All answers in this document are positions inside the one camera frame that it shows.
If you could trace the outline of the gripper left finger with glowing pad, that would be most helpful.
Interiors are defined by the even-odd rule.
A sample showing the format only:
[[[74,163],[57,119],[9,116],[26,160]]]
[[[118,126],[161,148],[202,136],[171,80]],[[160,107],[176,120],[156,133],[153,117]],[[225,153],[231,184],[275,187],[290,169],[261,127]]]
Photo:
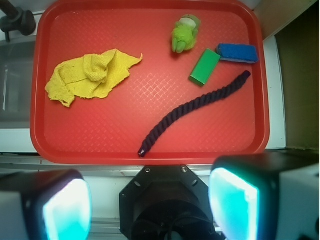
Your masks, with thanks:
[[[91,222],[90,187],[77,170],[0,177],[2,240],[86,240]]]

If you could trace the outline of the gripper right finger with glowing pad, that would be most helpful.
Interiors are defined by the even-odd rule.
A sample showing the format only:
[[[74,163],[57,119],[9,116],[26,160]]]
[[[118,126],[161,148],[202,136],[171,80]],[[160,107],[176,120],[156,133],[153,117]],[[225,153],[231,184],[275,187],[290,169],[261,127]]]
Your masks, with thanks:
[[[211,168],[208,197],[228,240],[317,240],[320,155],[267,151],[219,157]]]

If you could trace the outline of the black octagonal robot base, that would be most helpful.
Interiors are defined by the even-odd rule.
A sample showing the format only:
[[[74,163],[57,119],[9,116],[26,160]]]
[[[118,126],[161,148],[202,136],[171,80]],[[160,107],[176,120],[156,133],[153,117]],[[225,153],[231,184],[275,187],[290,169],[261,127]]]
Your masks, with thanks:
[[[145,166],[119,193],[120,232],[129,240],[222,240],[208,186],[187,166]]]

